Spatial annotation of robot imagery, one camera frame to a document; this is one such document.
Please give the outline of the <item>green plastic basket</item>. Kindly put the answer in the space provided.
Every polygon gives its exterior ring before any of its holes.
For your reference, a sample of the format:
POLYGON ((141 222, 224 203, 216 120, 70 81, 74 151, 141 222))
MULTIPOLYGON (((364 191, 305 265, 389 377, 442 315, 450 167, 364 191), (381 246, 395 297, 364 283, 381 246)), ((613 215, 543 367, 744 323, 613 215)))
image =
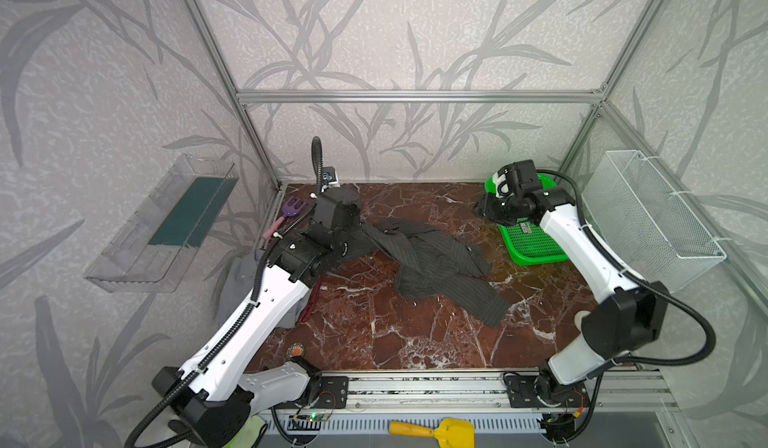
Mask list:
MULTIPOLYGON (((545 190, 557 187, 551 177, 545 174, 538 174, 538 177, 545 190)), ((492 177, 486 181, 485 190, 486 193, 496 196, 492 177)), ((526 219, 521 219, 512 227, 497 226, 511 260, 519 266, 553 264, 569 260, 551 236, 526 219)))

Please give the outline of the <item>dark grey striped shirt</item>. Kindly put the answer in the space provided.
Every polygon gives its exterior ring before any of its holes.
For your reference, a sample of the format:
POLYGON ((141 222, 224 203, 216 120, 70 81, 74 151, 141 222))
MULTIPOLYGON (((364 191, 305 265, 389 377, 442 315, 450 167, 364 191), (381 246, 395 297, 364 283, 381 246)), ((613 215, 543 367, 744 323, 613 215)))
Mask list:
POLYGON ((344 261, 381 252, 399 265, 394 288, 405 299, 446 297, 495 328, 510 303, 485 277, 492 265, 481 247, 426 223, 388 218, 352 234, 344 261))

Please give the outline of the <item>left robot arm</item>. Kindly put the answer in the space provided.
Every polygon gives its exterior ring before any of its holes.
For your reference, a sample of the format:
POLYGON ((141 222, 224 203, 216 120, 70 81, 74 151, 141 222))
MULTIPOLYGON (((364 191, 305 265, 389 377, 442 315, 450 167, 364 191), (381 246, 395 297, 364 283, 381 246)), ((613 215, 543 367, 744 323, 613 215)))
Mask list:
POLYGON ((291 226, 277 236, 256 265, 253 287, 222 327, 180 367, 162 368, 152 381, 160 402, 129 434, 126 446, 165 410, 179 418, 180 433, 161 441, 170 447, 194 441, 223 447, 254 414, 301 398, 313 376, 311 364, 291 359, 258 375, 251 389, 241 378, 251 359, 279 322, 349 251, 362 226, 357 192, 331 187, 318 194, 305 230, 291 226))

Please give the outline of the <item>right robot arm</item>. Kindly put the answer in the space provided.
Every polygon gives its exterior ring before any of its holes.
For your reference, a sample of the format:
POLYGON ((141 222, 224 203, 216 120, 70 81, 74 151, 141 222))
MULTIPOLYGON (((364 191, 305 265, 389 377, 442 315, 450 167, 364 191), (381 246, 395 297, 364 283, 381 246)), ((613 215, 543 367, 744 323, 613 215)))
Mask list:
POLYGON ((578 337, 544 362, 530 383, 539 402, 560 406, 600 369, 659 338, 667 301, 630 279, 635 272, 592 231, 580 199, 559 186, 544 186, 531 160, 493 174, 473 212, 505 227, 522 221, 539 227, 567 255, 596 300, 578 337))

